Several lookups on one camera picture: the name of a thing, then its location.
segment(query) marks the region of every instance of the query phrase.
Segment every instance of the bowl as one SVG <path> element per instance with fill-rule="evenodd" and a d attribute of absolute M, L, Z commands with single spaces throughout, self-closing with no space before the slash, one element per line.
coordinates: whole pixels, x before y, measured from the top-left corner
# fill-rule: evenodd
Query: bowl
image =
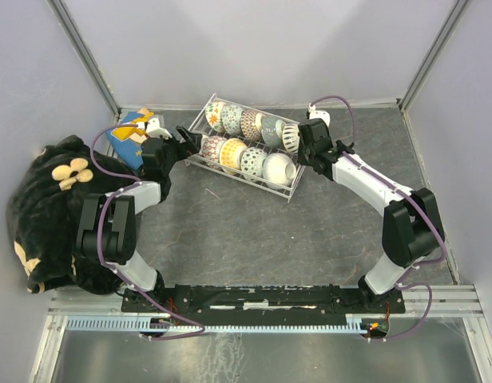
<path fill-rule="evenodd" d="M 268 181 L 268 187 L 271 189 L 280 189 L 280 185 L 290 185 L 296 173 L 296 166 L 291 157 L 285 154 L 273 153 L 264 160 L 262 176 Z"/>
<path fill-rule="evenodd" d="M 248 149 L 248 146 L 238 138 L 227 140 L 221 148 L 220 164 L 240 170 L 240 159 L 246 149 Z M 223 168 L 223 170 L 228 174 L 237 174 L 226 168 Z"/>
<path fill-rule="evenodd" d="M 264 165 L 264 160 L 268 154 L 260 148 L 248 148 L 240 159 L 240 170 L 243 173 L 251 174 L 253 176 L 262 176 L 262 166 Z M 252 177 L 244 175 L 244 178 L 250 182 L 257 182 Z"/>
<path fill-rule="evenodd" d="M 212 136 L 209 137 L 202 145 L 201 154 L 206 160 L 211 160 L 214 162 L 220 162 L 220 153 L 223 148 L 226 138 L 222 136 Z M 221 169 L 220 166 L 214 164 L 207 164 L 210 168 Z"/>
<path fill-rule="evenodd" d="M 221 111 L 221 123 L 224 130 L 231 136 L 240 135 L 240 117 L 243 114 L 242 109 L 237 104 L 226 104 Z"/>
<path fill-rule="evenodd" d="M 214 101 L 205 109 L 205 117 L 207 118 L 208 124 L 218 133 L 224 133 L 224 126 L 221 122 L 221 112 L 223 111 L 225 104 L 226 103 L 223 101 Z"/>
<path fill-rule="evenodd" d="M 246 140 L 252 142 L 260 141 L 260 138 L 262 137 L 260 129 L 264 117 L 265 115 L 263 113 L 259 113 L 252 109 L 243 112 L 243 115 L 240 118 L 240 129 L 243 131 Z"/>
<path fill-rule="evenodd" d="M 198 154 L 200 156 L 203 156 L 204 145 L 205 145 L 205 142 L 208 140 L 208 134 L 206 132 L 201 131 L 201 130 L 195 130 L 193 132 L 201 134 L 200 151 L 198 152 Z"/>
<path fill-rule="evenodd" d="M 273 116 L 266 116 L 262 119 L 262 129 L 260 132 L 262 133 L 265 144 L 269 148 L 281 148 L 281 133 L 284 126 L 285 122 Z"/>
<path fill-rule="evenodd" d="M 296 124 L 286 124 L 283 133 L 282 141 L 284 142 L 285 150 L 291 154 L 296 154 L 300 146 L 300 130 Z"/>

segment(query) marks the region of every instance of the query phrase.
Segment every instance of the gray mat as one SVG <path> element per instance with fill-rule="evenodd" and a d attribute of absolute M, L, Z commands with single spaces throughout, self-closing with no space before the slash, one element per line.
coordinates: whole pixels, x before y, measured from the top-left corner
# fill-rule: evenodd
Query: gray mat
<path fill-rule="evenodd" d="M 303 120 L 305 111 L 269 112 Z M 355 149 L 371 166 L 411 188 L 423 185 L 398 109 L 356 109 Z M 188 127 L 198 112 L 163 112 Z M 347 136 L 345 109 L 330 109 L 331 134 Z M 172 190 L 142 217 L 138 250 L 167 285 L 354 285 L 383 253 L 381 217 L 352 191 L 307 169 L 290 202 L 236 180 L 179 163 Z M 408 282 L 451 284 L 448 266 Z"/>

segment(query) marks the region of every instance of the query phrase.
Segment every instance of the black mounting plate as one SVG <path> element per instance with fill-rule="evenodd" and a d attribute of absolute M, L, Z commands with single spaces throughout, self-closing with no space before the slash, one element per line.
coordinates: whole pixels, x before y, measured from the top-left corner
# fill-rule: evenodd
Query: black mounting plate
<path fill-rule="evenodd" d="M 345 325 L 345 314 L 406 312 L 402 292 L 377 302 L 359 299 L 359 289 L 338 286 L 182 286 L 165 289 L 178 313 L 207 326 Z M 136 291 L 126 290 L 124 313 L 159 313 Z"/>

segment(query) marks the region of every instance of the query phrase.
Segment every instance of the stuffed animal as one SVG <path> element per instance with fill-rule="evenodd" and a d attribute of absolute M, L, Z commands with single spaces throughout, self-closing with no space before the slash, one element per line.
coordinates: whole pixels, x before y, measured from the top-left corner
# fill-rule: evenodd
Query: stuffed animal
<path fill-rule="evenodd" d="M 95 157 L 111 172 L 133 174 L 119 160 L 97 152 Z M 94 294 L 109 294 L 120 287 L 115 274 L 74 248 L 86 195 L 114 192 L 131 183 L 99 171 L 90 159 L 89 147 L 77 136 L 44 149 L 6 209 L 9 237 L 24 266 L 30 293 L 69 284 Z"/>

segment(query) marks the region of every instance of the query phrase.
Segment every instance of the white connector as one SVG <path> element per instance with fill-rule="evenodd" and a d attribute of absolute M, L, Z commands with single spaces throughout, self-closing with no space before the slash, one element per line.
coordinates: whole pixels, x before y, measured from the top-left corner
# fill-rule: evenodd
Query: white connector
<path fill-rule="evenodd" d="M 147 122 L 146 133 L 149 135 L 149 137 L 163 137 L 166 140 L 172 138 L 171 133 L 167 129 L 161 127 L 161 122 L 159 121 L 159 117 L 157 116 L 152 117 Z"/>
<path fill-rule="evenodd" d="M 317 110 L 315 108 L 315 105 L 309 104 L 308 105 L 308 119 L 314 119 L 314 118 L 320 118 L 326 126 L 329 128 L 329 124 L 331 122 L 331 117 L 329 116 L 329 113 L 326 112 L 325 110 Z"/>

